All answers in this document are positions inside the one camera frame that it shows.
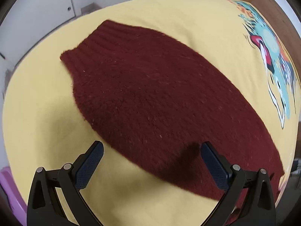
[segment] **metal pin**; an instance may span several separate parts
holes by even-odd
[[[240,166],[237,165],[237,164],[235,164],[235,165],[233,165],[233,169],[236,170],[236,171],[239,171],[240,170]]]
[[[64,169],[65,170],[69,170],[71,168],[71,164],[70,163],[67,163],[64,165]]]
[[[42,167],[38,167],[36,171],[40,173],[41,171],[43,171],[43,168]]]
[[[266,174],[266,169],[261,168],[261,169],[260,169],[260,172],[261,172],[262,174]]]

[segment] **yellow bedsheet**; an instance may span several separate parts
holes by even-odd
[[[283,190],[294,156],[301,104],[293,64],[294,95],[287,85],[290,116],[284,116],[282,128],[267,87],[270,76],[261,50],[249,40],[247,11],[228,0],[132,0],[62,26],[41,41],[14,73],[5,97],[3,133],[13,176],[25,201],[37,167],[59,169],[100,140],[104,157],[82,194],[104,225],[200,225],[216,205],[216,201],[161,181],[128,161],[106,144],[78,111],[72,79],[60,55],[76,47],[106,19],[161,31],[199,52],[230,79],[271,134],[285,170],[279,184]],[[284,54],[290,59],[285,48]],[[279,92],[277,87],[271,91]],[[66,202],[63,207],[72,219]]]

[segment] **white cabinet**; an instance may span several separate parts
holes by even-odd
[[[0,57],[0,124],[2,124],[2,107],[3,107],[3,97],[2,93],[4,92],[4,81],[5,81],[5,72],[7,71],[7,65],[3,58]],[[5,152],[3,133],[0,131],[0,170],[3,167],[8,166],[8,159]]]
[[[0,26],[0,52],[16,65],[41,38],[74,16],[71,0],[17,0]]]

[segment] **maroon knitted sweater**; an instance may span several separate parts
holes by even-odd
[[[107,20],[61,59],[84,118],[142,169],[219,200],[223,191],[198,151],[199,141],[210,141],[232,164],[267,169],[277,197],[284,172],[264,123],[191,48],[161,32]]]

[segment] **pink object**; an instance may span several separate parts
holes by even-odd
[[[0,184],[8,196],[13,214],[23,226],[26,226],[27,206],[14,182],[10,167],[4,167],[0,171]]]

